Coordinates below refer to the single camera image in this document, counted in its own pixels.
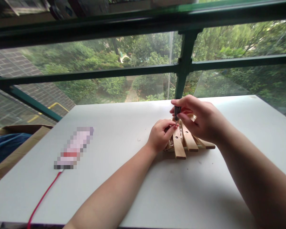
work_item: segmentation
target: screwdriver handle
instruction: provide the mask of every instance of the screwdriver handle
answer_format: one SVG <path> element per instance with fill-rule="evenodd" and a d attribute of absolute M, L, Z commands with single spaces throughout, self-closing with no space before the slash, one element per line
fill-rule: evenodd
<path fill-rule="evenodd" d="M 177 114 L 179 114 L 181 112 L 181 107 L 176 107 L 175 106 L 175 111 L 174 111 L 174 115 L 175 115 L 175 120 L 178 121 L 179 118 L 177 117 Z"/>

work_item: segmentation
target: green window frame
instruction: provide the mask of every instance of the green window frame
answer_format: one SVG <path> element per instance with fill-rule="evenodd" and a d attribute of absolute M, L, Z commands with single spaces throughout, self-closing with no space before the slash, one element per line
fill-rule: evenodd
<path fill-rule="evenodd" d="M 178 63 L 174 64 L 14 78 L 0 76 L 0 90 L 55 121 L 62 117 L 15 85 L 176 73 L 175 98 L 180 99 L 187 76 L 193 71 L 286 64 L 286 54 L 193 62 L 194 42 L 204 28 L 284 19 L 286 0 L 237 0 L 1 28 L 0 49 L 168 31 L 178 31 L 182 35 L 182 45 Z"/>

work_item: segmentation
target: tree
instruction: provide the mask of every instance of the tree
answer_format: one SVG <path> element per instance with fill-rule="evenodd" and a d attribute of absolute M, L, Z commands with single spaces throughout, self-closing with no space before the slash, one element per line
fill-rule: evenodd
<path fill-rule="evenodd" d="M 194 50 L 195 61 L 284 54 L 286 20 L 207 28 L 198 35 Z M 256 94 L 277 109 L 286 107 L 286 65 L 196 72 L 188 82 L 199 78 L 195 95 Z M 187 86 L 191 92 L 196 88 Z"/>
<path fill-rule="evenodd" d="M 44 74 L 161 65 L 169 63 L 169 40 L 169 32 L 106 38 L 28 47 L 24 55 Z M 118 61 L 119 52 L 127 55 L 123 63 Z M 180 52 L 181 35 L 174 32 L 173 62 L 177 62 Z M 197 36 L 193 60 L 283 53 L 286 53 L 286 20 L 205 28 Z M 125 77 L 88 81 L 83 81 L 81 86 L 74 81 L 57 83 L 57 86 L 75 101 L 91 96 L 115 102 L 124 101 L 130 87 Z M 169 98 L 173 98 L 175 74 L 170 75 L 170 80 L 167 73 L 139 75 L 132 83 L 141 100 L 167 98 L 168 86 Z M 184 95 L 194 92 L 203 97 L 256 94 L 276 108 L 286 108 L 286 65 L 195 71 L 187 77 Z"/>

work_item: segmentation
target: forearm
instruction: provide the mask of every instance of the forearm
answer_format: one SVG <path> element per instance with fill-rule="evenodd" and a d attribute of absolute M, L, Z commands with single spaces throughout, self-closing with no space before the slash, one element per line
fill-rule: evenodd
<path fill-rule="evenodd" d="M 218 148 L 257 222 L 286 227 L 286 175 L 236 129 L 226 139 Z"/>
<path fill-rule="evenodd" d="M 76 229 L 117 228 L 131 207 L 156 153 L 144 146 L 83 203 L 68 224 Z"/>

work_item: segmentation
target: red cable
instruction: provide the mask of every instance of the red cable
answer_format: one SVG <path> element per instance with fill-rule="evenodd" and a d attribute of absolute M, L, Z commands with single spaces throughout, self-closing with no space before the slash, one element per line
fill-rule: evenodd
<path fill-rule="evenodd" d="M 61 174 L 62 172 L 58 172 L 55 180 L 52 182 L 52 184 L 48 187 L 48 189 L 45 191 L 44 195 L 42 196 L 42 198 L 40 199 L 39 203 L 37 204 L 36 208 L 34 209 L 30 219 L 29 219 L 29 222 L 28 222 L 28 226 L 27 226 L 27 229 L 31 229 L 31 222 L 32 222 L 32 219 L 33 219 L 33 216 L 37 210 L 37 208 L 39 207 L 40 203 L 42 202 L 43 198 L 45 197 L 45 195 L 47 194 L 47 192 L 49 191 L 49 189 L 52 187 L 52 185 L 55 183 L 55 181 L 57 180 L 57 178 L 59 177 L 59 175 Z"/>

